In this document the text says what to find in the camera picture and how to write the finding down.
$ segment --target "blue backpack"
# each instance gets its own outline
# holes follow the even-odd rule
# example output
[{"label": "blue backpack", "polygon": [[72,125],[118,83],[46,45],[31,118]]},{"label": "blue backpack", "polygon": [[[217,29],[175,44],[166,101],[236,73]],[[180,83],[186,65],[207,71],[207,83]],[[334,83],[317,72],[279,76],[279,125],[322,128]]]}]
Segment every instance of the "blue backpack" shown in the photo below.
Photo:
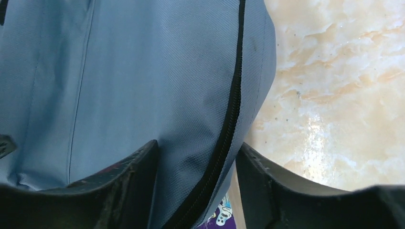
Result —
[{"label": "blue backpack", "polygon": [[31,212],[2,227],[211,216],[275,76],[263,0],[1,0],[0,22],[2,204]]}]

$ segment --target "zipper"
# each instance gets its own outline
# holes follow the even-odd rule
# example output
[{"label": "zipper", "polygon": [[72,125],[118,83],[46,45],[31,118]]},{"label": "zipper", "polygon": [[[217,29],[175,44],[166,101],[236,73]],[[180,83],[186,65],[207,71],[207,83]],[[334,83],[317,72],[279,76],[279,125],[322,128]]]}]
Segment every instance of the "zipper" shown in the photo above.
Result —
[{"label": "zipper", "polygon": [[229,94],[228,108],[220,136],[202,178],[179,208],[174,212],[172,217],[165,223],[163,229],[190,229],[198,221],[210,203],[211,196],[214,192],[222,168],[224,167],[229,149],[231,148],[241,104],[242,44],[245,2],[246,0],[240,0],[239,3],[239,29],[235,71]]}]

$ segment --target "floor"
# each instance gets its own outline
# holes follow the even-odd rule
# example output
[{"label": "floor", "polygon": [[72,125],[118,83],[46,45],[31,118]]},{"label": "floor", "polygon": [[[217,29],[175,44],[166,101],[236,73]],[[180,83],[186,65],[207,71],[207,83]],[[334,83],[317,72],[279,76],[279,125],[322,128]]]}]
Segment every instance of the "floor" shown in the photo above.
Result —
[{"label": "floor", "polygon": [[405,184],[405,0],[265,0],[277,75],[246,140],[345,190]]}]

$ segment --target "black strap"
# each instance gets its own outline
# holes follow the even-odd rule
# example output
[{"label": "black strap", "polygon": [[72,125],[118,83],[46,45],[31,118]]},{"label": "black strap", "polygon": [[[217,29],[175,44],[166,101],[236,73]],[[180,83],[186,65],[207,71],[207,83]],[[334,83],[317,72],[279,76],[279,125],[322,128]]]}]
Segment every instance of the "black strap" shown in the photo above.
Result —
[{"label": "black strap", "polygon": [[0,25],[4,25],[4,19],[6,18],[7,4],[9,0],[0,0]]},{"label": "black strap", "polygon": [[0,135],[0,159],[17,149],[17,145],[8,135]]},{"label": "black strap", "polygon": [[248,229],[405,229],[405,186],[335,189],[290,172],[247,144],[236,170]]},{"label": "black strap", "polygon": [[32,192],[0,185],[0,228],[145,229],[158,156],[157,141],[150,141],[65,188]]}]

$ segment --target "gray-blue fabric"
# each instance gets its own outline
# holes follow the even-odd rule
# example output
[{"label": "gray-blue fabric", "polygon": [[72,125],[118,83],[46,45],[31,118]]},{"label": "gray-blue fabric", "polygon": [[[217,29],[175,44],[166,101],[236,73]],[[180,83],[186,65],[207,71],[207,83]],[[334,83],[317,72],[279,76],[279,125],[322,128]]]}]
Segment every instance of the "gray-blue fabric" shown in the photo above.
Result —
[{"label": "gray-blue fabric", "polygon": [[[0,133],[19,149],[0,183],[64,187],[157,139],[149,227],[201,179],[234,74],[239,0],[10,0],[0,28]],[[212,204],[273,82],[276,42],[263,0],[246,0],[242,101]]]}]

